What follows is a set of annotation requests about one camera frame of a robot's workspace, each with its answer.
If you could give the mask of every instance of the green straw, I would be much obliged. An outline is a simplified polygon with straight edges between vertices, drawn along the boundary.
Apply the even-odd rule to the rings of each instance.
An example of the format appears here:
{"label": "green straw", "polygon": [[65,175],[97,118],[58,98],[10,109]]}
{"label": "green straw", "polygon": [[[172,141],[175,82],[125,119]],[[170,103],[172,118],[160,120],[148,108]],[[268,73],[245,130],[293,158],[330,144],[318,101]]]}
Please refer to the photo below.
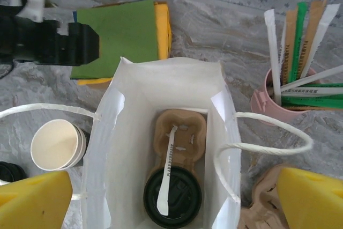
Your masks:
{"label": "green straw", "polygon": [[296,80],[296,76],[298,73],[302,30],[304,27],[304,20],[305,20],[306,11],[307,11],[306,2],[299,2],[298,3],[298,15],[296,18],[292,71],[290,72],[290,78],[288,80],[288,83],[294,82]]}
{"label": "green straw", "polygon": [[300,105],[314,107],[343,108],[343,94],[316,98],[282,97],[285,106]]}
{"label": "green straw", "polygon": [[301,87],[342,88],[343,83],[306,84]]}

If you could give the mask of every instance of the black cable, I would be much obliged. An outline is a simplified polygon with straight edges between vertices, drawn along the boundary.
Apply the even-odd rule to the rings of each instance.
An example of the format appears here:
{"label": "black cable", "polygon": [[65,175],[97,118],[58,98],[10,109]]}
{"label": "black cable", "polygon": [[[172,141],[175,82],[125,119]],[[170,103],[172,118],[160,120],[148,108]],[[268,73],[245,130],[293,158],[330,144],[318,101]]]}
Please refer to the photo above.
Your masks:
{"label": "black cable", "polygon": [[12,64],[10,64],[10,68],[7,71],[5,71],[3,75],[0,74],[0,80],[5,78],[7,75],[9,75],[15,69],[15,67],[16,67],[16,64],[12,62]]}

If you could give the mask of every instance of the white paper cup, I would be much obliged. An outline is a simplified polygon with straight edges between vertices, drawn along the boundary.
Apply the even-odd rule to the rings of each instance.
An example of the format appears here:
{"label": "white paper cup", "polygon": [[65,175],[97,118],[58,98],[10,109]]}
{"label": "white paper cup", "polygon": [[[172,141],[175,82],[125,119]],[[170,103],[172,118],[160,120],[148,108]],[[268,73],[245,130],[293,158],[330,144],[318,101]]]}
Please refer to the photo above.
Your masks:
{"label": "white paper cup", "polygon": [[44,124],[33,136],[31,157],[42,170],[64,170],[77,165],[86,148],[87,139],[80,128],[56,119]]}

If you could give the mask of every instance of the white straw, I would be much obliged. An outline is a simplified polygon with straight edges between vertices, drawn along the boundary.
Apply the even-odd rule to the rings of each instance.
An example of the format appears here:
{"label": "white straw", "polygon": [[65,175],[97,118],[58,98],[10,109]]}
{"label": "white straw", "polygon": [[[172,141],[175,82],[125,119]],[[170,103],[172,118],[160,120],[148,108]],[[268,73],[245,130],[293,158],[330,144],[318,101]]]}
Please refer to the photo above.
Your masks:
{"label": "white straw", "polygon": [[313,43],[310,49],[309,56],[307,58],[306,64],[304,66],[304,69],[302,70],[302,73],[300,75],[300,78],[305,78],[307,73],[309,72],[311,63],[313,62],[313,59],[315,57],[315,53],[319,47],[319,44],[323,40],[323,37],[325,35],[325,32],[330,25],[332,19],[335,17],[335,15],[338,12],[340,4],[334,4],[334,5],[327,5],[322,18],[319,21],[319,25],[317,28],[316,35],[313,39]]}
{"label": "white straw", "polygon": [[272,78],[274,88],[274,101],[281,106],[281,91],[280,91],[280,72],[278,58],[277,33],[275,30],[274,9],[264,12],[264,20],[268,30],[269,55],[272,67]]}
{"label": "white straw", "polygon": [[173,149],[174,149],[174,138],[177,126],[173,126],[168,143],[168,151],[166,156],[165,169],[163,171],[162,184],[159,191],[159,196],[157,197],[157,210],[161,215],[167,216],[169,214],[168,206],[168,194],[169,194],[169,183],[170,183],[170,171],[173,161]]}
{"label": "white straw", "polygon": [[322,97],[343,94],[343,87],[297,87],[282,92],[285,97]]}
{"label": "white straw", "polygon": [[284,28],[282,29],[282,36],[281,36],[281,52],[280,52],[280,61],[279,61],[279,76],[281,78],[281,72],[282,72],[282,65],[284,64],[285,60],[285,41],[286,41],[286,28],[287,28],[287,22],[285,18],[284,22]]}
{"label": "white straw", "polygon": [[339,73],[339,72],[343,72],[343,65],[340,65],[340,66],[335,67],[335,68],[328,69],[326,71],[317,73],[315,75],[311,75],[311,76],[296,80],[292,83],[288,83],[288,84],[281,87],[281,91],[286,91],[286,90],[289,90],[291,88],[299,87],[301,85],[314,82],[315,80],[320,80],[320,79],[323,79],[325,77],[335,75],[336,73]]}

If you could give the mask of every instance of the white paper bag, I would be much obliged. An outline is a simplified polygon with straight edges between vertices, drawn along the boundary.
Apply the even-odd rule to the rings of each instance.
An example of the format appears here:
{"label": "white paper bag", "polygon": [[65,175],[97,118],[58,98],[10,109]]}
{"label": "white paper bag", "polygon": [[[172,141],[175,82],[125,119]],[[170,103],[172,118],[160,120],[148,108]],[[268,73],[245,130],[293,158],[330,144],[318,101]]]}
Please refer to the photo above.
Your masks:
{"label": "white paper bag", "polygon": [[[288,155],[307,151],[313,145],[308,135],[278,120],[236,113],[220,63],[184,57],[140,64],[123,58],[95,113],[78,107],[30,104],[2,111],[0,119],[43,108],[83,114],[94,120],[84,157],[82,188],[73,196],[81,201],[84,229],[160,228],[144,210],[143,192],[156,160],[154,123],[165,109],[189,109],[207,115],[205,158],[196,164],[204,198],[199,215],[185,227],[188,229],[237,228],[240,149]],[[307,145],[278,150],[240,143],[238,117],[274,123],[297,134]]]}

